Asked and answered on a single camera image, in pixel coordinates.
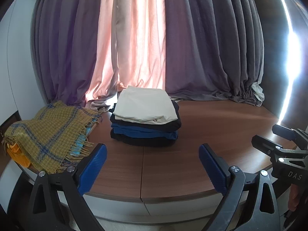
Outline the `person right hand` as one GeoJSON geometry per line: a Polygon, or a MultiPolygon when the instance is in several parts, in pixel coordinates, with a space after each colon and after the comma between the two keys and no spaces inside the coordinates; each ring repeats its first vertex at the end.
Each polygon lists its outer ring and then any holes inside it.
{"type": "Polygon", "coordinates": [[[289,192],[288,209],[292,212],[296,210],[300,201],[300,188],[292,184],[289,192]]]}

